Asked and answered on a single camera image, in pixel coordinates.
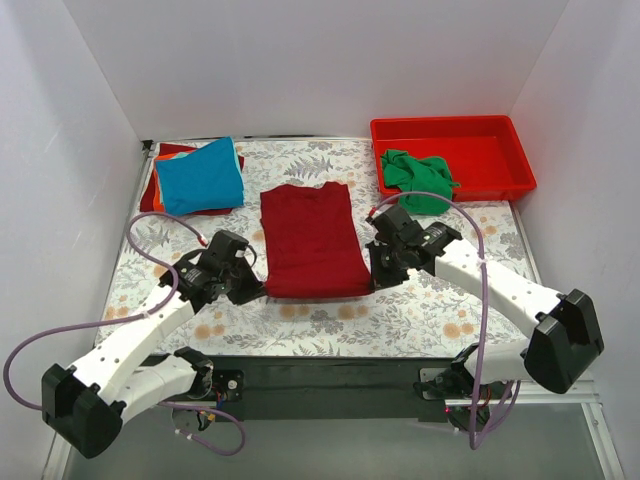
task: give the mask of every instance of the dark gray table front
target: dark gray table front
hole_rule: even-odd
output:
[[[86,460],[74,451],[64,478],[604,478],[580,405],[519,405],[477,452],[469,449],[464,435],[442,434],[412,423],[248,421],[245,449],[223,458],[176,436],[170,430],[170,412],[156,408],[126,425],[101,456]],[[238,438],[231,424],[215,424],[204,436],[221,447],[234,445]]]

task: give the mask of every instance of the red cloth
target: red cloth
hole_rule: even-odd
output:
[[[187,147],[185,145],[175,145],[173,143],[161,143],[160,151],[158,152],[158,156],[161,157],[163,155],[171,155],[175,153],[181,152],[193,152],[197,150],[194,147]],[[240,163],[240,171],[244,168],[244,157],[238,155],[238,162]],[[149,183],[147,183],[147,188],[142,194],[142,198],[140,199],[140,211],[141,212],[154,212],[153,208],[153,197],[156,194],[156,189],[158,188],[158,180],[156,176],[155,166],[153,168],[153,172],[151,172],[151,176],[149,177]],[[193,212],[193,215],[204,215],[208,217],[214,217],[216,215],[227,215],[231,213],[231,208],[220,208],[220,209],[212,209],[212,210],[200,210],[199,212]]]
[[[281,185],[260,194],[267,246],[267,294],[337,298],[371,293],[346,185]]]

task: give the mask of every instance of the floral tablecloth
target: floral tablecloth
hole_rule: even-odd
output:
[[[181,143],[200,147],[207,142]],[[254,270],[265,280],[268,272],[260,225],[260,192],[284,183],[321,186],[326,181],[338,181],[349,186],[353,220],[366,257],[364,244],[374,232],[365,217],[379,201],[369,141],[256,140],[239,141],[236,146],[246,159],[245,206],[223,217],[193,216],[189,223],[209,238],[221,228],[248,238],[258,253]],[[481,225],[488,254],[533,280],[508,202],[462,205]],[[416,218],[423,225],[434,221],[433,217]],[[458,213],[450,210],[439,220],[474,240],[471,227]],[[162,218],[143,219],[134,233],[145,250],[166,260],[175,261],[199,248],[190,232]],[[162,267],[123,244],[105,318],[126,316],[137,308],[162,273]],[[479,321],[480,302],[475,297],[446,281],[414,272],[403,285],[362,298],[327,302],[261,298],[242,307],[221,298],[171,334],[157,353],[189,345],[208,355],[448,357],[477,339]],[[115,328],[100,328],[97,342]],[[509,321],[491,311],[489,343],[520,338]]]

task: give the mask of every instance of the table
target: table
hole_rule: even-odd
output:
[[[207,141],[175,142],[201,147]],[[223,217],[192,216],[189,223],[205,236],[219,229],[249,239],[258,260],[257,276],[268,275],[264,234],[260,225],[260,192],[281,184],[319,187],[327,181],[349,186],[353,219],[363,255],[374,235],[365,222],[380,199],[371,142],[362,139],[299,139],[237,141],[245,157],[245,206]],[[150,175],[150,155],[145,183]],[[508,202],[462,204],[481,225],[489,257],[534,280],[525,243]],[[428,225],[434,217],[416,217]],[[474,240],[470,225],[454,211],[438,220]],[[150,217],[134,229],[146,251],[175,261],[199,247],[193,235],[170,220]],[[164,269],[138,256],[123,243],[107,308],[107,319],[128,315],[157,283]],[[207,355],[298,355],[349,357],[451,357],[478,338],[480,302],[464,290],[425,272],[414,272],[403,285],[367,297],[336,301],[274,300],[262,298],[237,307],[226,298],[205,307],[172,333],[154,353],[168,353],[189,345]],[[117,326],[102,327],[97,342]],[[522,338],[502,315],[491,311],[488,342]]]

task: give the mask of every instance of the green cloth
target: green cloth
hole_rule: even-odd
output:
[[[460,186],[451,178],[447,162],[442,157],[417,159],[402,150],[387,150],[380,159],[387,187],[398,187],[403,192],[437,193],[451,200],[452,187]],[[448,203],[424,195],[407,195],[398,203],[410,213],[423,215],[440,215],[449,209]]]

